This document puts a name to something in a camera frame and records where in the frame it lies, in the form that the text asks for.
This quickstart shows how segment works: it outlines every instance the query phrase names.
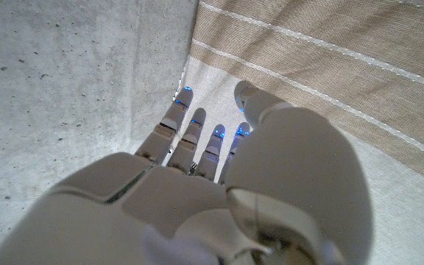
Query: striped fabric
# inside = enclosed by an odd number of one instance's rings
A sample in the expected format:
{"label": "striped fabric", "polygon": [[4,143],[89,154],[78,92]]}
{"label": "striped fabric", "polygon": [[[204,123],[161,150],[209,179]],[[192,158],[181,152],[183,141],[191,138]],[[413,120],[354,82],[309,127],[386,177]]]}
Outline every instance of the striped fabric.
{"label": "striped fabric", "polygon": [[374,211],[369,263],[424,264],[424,4],[200,1],[182,83],[190,108],[208,112],[203,132],[225,125],[222,158],[244,121],[242,79],[318,112],[354,146]]}
{"label": "striped fabric", "polygon": [[191,56],[315,110],[424,175],[424,6],[201,1]]}

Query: white robotic arm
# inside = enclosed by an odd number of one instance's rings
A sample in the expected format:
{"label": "white robotic arm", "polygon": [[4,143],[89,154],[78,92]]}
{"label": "white robotic arm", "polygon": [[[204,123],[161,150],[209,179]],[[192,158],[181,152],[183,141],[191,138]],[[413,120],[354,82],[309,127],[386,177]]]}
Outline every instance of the white robotic arm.
{"label": "white robotic arm", "polygon": [[134,155],[117,153],[51,188],[0,246],[0,264],[363,264],[372,241],[364,176],[316,113],[243,81],[248,123],[219,178],[217,125],[191,168],[197,109],[162,167],[192,100],[184,88]]}

